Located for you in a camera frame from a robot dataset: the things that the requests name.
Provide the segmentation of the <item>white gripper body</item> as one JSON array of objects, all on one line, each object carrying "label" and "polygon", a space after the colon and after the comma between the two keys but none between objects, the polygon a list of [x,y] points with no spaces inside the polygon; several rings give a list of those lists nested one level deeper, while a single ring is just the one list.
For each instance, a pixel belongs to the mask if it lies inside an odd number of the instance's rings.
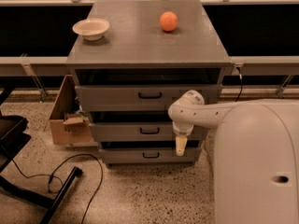
[{"label": "white gripper body", "polygon": [[173,122],[172,125],[176,136],[189,136],[193,130],[193,126],[187,123]]}]

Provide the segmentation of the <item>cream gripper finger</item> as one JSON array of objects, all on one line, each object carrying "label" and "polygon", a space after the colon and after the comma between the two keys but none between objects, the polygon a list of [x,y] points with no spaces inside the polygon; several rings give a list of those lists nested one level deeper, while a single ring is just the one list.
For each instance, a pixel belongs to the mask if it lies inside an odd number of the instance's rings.
[{"label": "cream gripper finger", "polygon": [[176,137],[176,154],[178,156],[184,155],[187,142],[188,142],[188,138],[186,136],[177,136]]}]

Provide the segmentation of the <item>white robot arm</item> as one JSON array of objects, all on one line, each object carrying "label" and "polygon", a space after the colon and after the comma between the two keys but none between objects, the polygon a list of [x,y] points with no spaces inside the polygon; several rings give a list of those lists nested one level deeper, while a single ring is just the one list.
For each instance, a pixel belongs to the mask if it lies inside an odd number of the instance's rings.
[{"label": "white robot arm", "polygon": [[299,101],[207,105],[187,91],[170,105],[176,152],[195,126],[215,129],[215,224],[299,224]]}]

